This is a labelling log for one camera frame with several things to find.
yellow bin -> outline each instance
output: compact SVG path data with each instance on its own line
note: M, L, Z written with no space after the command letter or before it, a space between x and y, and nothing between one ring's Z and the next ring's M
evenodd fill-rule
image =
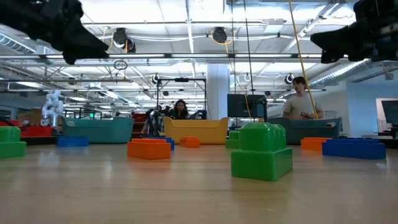
M164 132L180 144L183 137L197 137L200 144L225 144L228 131L228 118L221 120L173 120L164 117Z

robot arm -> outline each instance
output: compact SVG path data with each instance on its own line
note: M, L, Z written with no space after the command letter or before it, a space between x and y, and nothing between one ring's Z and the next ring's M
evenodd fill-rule
M322 49L321 63L348 55L357 62L398 60L398 3L394 0L360 0L354 5L356 22L339 30L311 35Z
M83 27L82 16L78 0L0 0L0 24L50 43L72 65L77 59L108 57L108 45Z

blue lego block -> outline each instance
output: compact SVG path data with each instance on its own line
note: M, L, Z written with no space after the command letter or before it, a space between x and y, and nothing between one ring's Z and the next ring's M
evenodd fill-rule
M386 146L377 139L331 139L322 144L324 156L385 159Z
M172 138L167 138L167 137L146 137L149 139L166 139L167 143L170 143L171 145L171 150L174 150L174 140Z
M57 139L57 147L86 147L88 145L86 137L59 137Z
M327 142L345 142L345 143L368 143L368 144L377 144L379 143L378 139L360 139L360 138L346 138L346 139L328 139Z

red object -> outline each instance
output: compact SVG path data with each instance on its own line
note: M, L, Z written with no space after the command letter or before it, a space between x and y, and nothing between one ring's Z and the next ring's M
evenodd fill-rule
M200 147L200 141L197 137L184 137L180 140L182 147Z
M134 119L134 126L132 127L132 137L133 138L138 138L141 136L141 131L142 128L144 127L144 124L147 120L147 115L146 114L133 114L131 116L132 119Z
M51 137L52 127L31 126L21 128L21 137Z
M127 156L141 159L168 159L170 143L166 143L166 139L133 139L127 144Z
M8 120L10 123L12 123L14 126L19 126L19 121L18 120ZM8 126L8 124L0 121L0 126Z

computer screen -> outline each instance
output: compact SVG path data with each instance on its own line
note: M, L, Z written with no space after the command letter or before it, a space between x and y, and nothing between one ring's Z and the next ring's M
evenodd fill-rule
M398 100L383 100L384 115L389 124L398 124Z
M266 118L266 109L264 110L264 95L246 95L251 117ZM246 98L243 94L228 94L228 117L230 118L248 118L249 111L246 105Z

